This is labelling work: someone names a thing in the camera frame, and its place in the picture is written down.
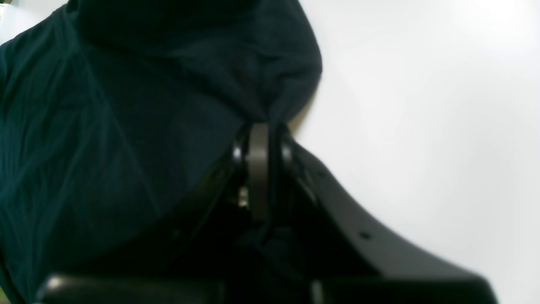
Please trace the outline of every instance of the black plastic part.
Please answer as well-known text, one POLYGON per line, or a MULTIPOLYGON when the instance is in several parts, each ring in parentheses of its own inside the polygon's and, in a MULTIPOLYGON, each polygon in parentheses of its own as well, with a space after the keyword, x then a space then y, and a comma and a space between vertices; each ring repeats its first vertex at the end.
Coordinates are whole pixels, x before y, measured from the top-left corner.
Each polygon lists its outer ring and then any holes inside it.
POLYGON ((298 144, 293 180, 376 275, 321 277, 328 303, 496 303, 486 280, 407 242, 373 218, 298 144))
POLYGON ((239 136, 233 152, 169 217, 79 268, 84 275, 64 277, 63 285, 49 279, 37 299, 43 304, 496 303, 484 278, 419 249, 373 218, 286 128, 279 137, 279 204, 269 213, 278 220, 266 243, 254 246, 259 226, 249 210, 230 202, 248 177, 240 153, 246 138, 245 132, 239 136), (265 248, 270 250, 260 255, 265 248), (89 275, 96 269, 161 279, 89 275), (194 300, 188 302, 188 296, 194 300))
POLYGON ((54 304, 222 304, 225 284, 211 280, 58 274, 45 281, 36 300, 54 304))

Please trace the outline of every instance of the screw hole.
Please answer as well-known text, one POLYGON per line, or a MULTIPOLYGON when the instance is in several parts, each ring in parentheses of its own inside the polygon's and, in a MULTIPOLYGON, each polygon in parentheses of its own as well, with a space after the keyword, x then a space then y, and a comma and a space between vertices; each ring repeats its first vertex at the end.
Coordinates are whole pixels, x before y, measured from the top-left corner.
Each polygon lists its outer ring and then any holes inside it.
POLYGON ((369 240, 372 236, 368 232, 360 231, 360 237, 364 240, 369 240))

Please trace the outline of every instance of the dark green fabric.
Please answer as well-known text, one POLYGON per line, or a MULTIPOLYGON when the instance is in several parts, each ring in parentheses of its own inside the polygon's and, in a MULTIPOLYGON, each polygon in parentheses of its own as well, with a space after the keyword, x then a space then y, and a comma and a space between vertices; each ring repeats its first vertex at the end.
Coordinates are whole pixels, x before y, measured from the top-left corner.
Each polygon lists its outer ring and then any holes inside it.
POLYGON ((0 47, 0 285, 127 242, 320 77, 296 0, 71 0, 0 47))

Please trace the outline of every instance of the gray metal strap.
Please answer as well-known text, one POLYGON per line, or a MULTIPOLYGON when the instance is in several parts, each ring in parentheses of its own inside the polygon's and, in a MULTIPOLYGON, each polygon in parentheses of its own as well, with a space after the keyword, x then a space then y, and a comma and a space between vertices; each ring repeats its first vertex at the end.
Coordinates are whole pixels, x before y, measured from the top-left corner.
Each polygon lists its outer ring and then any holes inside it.
POLYGON ((249 175, 249 208, 255 223, 268 219, 269 128, 267 124, 253 125, 249 135, 247 167, 249 175))

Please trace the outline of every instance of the white wall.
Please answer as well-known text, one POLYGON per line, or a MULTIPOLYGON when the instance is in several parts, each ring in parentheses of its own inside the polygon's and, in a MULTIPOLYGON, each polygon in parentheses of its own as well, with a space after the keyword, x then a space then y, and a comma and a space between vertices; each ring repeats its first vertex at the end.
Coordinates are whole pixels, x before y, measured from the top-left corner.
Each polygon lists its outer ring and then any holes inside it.
POLYGON ((540 3, 301 3, 325 70, 299 142, 501 304, 539 304, 540 3))
POLYGON ((0 21, 0 44, 47 18, 68 0, 13 0, 0 21))

